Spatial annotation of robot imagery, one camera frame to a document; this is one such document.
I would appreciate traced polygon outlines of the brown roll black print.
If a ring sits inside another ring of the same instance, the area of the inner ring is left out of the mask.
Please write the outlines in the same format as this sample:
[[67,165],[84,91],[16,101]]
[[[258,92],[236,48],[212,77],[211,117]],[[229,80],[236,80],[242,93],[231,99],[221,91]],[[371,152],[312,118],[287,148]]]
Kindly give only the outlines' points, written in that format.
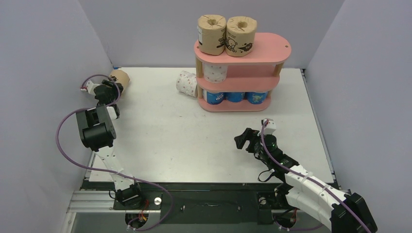
[[122,86],[122,91],[125,91],[130,83],[129,75],[121,69],[112,70],[109,77]]

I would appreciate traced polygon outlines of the pink three-tier shelf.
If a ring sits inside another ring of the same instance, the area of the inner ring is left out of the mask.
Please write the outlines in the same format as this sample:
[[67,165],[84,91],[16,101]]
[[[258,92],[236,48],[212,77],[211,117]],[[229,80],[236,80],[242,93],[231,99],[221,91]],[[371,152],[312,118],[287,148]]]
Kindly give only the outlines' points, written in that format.
[[[244,57],[209,55],[200,51],[198,41],[194,44],[196,56],[196,79],[199,105],[209,112],[258,112],[271,103],[271,92],[280,81],[280,72],[292,52],[290,43],[274,33],[256,33],[252,52]],[[227,66],[226,79],[221,83],[206,80],[206,65]],[[223,100],[219,104],[207,103],[204,92],[257,92],[267,93],[260,104],[246,99],[239,102]]]

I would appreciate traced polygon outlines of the brown roll cartoon print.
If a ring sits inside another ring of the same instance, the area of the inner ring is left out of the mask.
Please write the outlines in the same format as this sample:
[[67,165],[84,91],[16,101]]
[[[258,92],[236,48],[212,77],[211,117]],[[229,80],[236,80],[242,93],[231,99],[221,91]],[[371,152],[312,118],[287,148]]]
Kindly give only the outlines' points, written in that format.
[[257,25],[257,21],[251,17],[231,17],[226,23],[226,53],[233,57],[248,55],[254,45]]

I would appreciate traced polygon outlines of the brown roll with barcode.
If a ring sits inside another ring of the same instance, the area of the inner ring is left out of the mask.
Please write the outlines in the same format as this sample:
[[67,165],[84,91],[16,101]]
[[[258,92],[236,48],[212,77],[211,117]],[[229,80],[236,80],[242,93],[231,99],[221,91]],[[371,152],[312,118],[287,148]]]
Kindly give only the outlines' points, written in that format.
[[221,15],[202,15],[198,19],[198,43],[201,52],[220,55],[224,50],[226,19]]

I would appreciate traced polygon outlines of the blue paper roll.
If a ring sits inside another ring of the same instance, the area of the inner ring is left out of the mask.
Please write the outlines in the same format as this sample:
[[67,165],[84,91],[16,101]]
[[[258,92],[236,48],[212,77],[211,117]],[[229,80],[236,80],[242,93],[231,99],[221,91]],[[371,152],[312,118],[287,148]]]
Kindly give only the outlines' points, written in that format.
[[208,92],[203,90],[203,98],[204,100],[211,105],[217,105],[223,102],[225,99],[224,92]]

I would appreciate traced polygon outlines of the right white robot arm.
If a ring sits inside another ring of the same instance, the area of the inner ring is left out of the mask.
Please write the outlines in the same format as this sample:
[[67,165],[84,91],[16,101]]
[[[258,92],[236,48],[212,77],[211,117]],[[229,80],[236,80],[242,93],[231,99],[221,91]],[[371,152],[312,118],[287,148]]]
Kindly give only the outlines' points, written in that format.
[[272,134],[261,135],[251,128],[234,138],[236,147],[263,162],[283,184],[275,189],[274,201],[280,207],[304,211],[332,233],[375,233],[376,222],[364,198],[348,194],[319,180],[296,160],[285,154]]

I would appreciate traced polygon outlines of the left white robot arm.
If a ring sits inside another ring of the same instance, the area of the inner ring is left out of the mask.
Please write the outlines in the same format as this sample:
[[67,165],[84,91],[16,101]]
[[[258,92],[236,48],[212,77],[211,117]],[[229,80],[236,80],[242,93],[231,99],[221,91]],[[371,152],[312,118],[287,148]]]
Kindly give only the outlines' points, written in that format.
[[123,83],[115,76],[95,84],[88,80],[83,90],[93,94],[98,101],[96,107],[77,112],[76,120],[82,144],[91,149],[104,163],[114,183],[115,200],[124,207],[138,209],[144,205],[145,195],[131,175],[127,175],[115,155],[116,132],[113,120],[120,110],[116,101],[124,90]]

